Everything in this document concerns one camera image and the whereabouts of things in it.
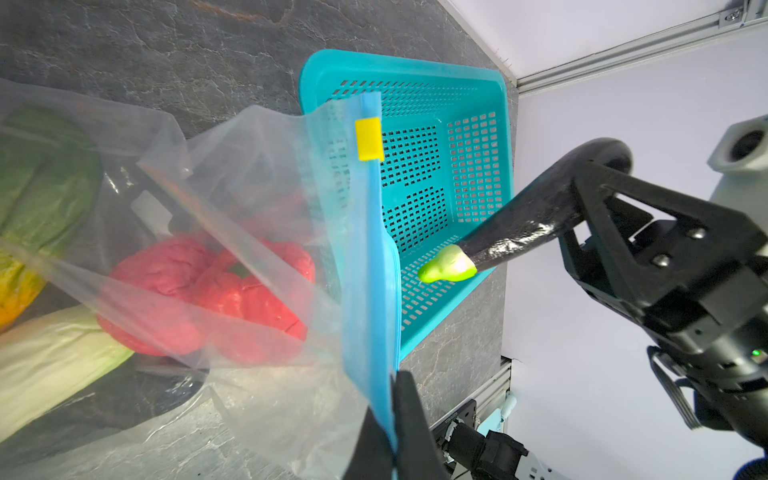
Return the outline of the pink red round fruit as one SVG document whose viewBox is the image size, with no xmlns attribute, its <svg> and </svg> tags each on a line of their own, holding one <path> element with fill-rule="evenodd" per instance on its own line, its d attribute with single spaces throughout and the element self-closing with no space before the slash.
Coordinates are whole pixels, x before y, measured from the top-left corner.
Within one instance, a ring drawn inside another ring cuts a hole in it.
<svg viewBox="0 0 768 480">
<path fill-rule="evenodd" d="M 200 242 L 175 237 L 124 259 L 110 277 L 174 301 L 190 303 L 195 283 L 214 258 L 214 252 Z M 140 305 L 141 321 L 151 326 L 150 344 L 101 316 L 97 322 L 114 340 L 142 355 L 184 356 L 203 346 L 202 333 L 174 304 L 150 306 L 142 301 Z"/>
</svg>

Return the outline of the orange green corn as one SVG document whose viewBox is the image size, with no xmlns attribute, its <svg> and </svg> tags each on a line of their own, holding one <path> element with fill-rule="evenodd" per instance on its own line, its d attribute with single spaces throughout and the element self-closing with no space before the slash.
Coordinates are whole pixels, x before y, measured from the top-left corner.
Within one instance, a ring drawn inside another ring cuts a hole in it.
<svg viewBox="0 0 768 480">
<path fill-rule="evenodd" d="M 103 169 L 75 123 L 36 105 L 1 122 L 1 238 L 62 258 L 94 207 Z"/>
</svg>

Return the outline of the teal plastic basket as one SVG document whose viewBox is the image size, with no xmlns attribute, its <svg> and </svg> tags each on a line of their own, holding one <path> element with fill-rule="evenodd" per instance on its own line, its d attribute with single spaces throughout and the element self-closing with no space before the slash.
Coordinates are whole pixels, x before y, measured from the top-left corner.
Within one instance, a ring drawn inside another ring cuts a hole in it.
<svg viewBox="0 0 768 480">
<path fill-rule="evenodd" d="M 495 70 L 331 49 L 300 74 L 305 113 L 371 92 L 381 95 L 382 213 L 400 254 L 406 357 L 489 275 L 425 284 L 418 270 L 513 196 L 507 88 Z"/>
</svg>

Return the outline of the white radish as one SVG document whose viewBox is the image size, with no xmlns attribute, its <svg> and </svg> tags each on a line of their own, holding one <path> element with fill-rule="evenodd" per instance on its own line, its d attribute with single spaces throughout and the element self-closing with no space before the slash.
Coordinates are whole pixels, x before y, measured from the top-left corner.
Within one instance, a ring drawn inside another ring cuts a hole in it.
<svg viewBox="0 0 768 480">
<path fill-rule="evenodd" d="M 2 333 L 1 439 L 9 439 L 133 355 L 85 306 L 27 320 Z"/>
</svg>

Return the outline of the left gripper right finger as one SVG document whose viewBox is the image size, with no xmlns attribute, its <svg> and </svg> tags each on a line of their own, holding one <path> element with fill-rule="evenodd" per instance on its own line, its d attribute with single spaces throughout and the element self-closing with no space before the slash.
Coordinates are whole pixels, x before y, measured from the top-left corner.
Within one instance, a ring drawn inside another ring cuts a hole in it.
<svg viewBox="0 0 768 480">
<path fill-rule="evenodd" d="M 393 409 L 398 439 L 395 466 L 400 480 L 448 480 L 422 408 L 413 375 L 401 370 L 393 389 Z"/>
</svg>

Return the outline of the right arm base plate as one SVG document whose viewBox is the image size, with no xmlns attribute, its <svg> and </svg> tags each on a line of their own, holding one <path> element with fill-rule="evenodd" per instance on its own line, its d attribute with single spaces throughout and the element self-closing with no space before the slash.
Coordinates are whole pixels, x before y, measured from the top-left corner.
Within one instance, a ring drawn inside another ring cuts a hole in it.
<svg viewBox="0 0 768 480">
<path fill-rule="evenodd" d="M 529 451 L 504 433 L 475 430 L 476 407 L 474 399 L 467 400 L 431 427 L 438 451 L 464 467 L 472 479 L 517 479 Z"/>
</svg>

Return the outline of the small red pepper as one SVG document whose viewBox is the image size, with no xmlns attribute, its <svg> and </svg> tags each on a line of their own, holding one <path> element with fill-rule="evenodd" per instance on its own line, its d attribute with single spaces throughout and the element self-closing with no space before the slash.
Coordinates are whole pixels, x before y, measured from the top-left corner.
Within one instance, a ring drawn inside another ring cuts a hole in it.
<svg viewBox="0 0 768 480">
<path fill-rule="evenodd" d="M 194 303 L 227 316 L 206 327 L 210 340 L 235 364 L 283 363 L 303 349 L 308 328 L 228 251 L 197 280 Z"/>
</svg>

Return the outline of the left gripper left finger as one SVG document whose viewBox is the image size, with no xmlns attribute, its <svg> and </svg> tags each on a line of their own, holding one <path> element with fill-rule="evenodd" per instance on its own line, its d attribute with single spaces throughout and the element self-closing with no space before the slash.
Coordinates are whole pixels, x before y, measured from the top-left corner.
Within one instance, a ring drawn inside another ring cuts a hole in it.
<svg viewBox="0 0 768 480">
<path fill-rule="evenodd" d="M 386 432 L 373 412 L 366 411 L 351 460 L 343 480 L 391 480 L 395 458 Z"/>
</svg>

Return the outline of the clear zip top bag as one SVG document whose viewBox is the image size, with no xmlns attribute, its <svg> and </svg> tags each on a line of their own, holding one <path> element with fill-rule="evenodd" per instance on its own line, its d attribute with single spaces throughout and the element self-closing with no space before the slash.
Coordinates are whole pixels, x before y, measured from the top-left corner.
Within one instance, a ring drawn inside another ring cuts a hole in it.
<svg viewBox="0 0 768 480">
<path fill-rule="evenodd" d="M 399 255 L 383 101 L 169 113 L 1 84 L 1 459 L 210 397 L 236 437 L 337 478 L 398 446 Z"/>
</svg>

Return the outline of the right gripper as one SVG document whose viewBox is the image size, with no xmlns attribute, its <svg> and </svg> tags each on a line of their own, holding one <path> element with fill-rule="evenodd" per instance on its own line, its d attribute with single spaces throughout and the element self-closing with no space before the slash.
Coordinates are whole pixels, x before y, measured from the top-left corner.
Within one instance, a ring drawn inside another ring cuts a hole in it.
<svg viewBox="0 0 768 480">
<path fill-rule="evenodd" d="M 767 443 L 766 234 L 744 213 L 595 162 L 575 173 L 590 236 L 568 273 L 652 340 L 649 363 L 690 428 Z"/>
</svg>

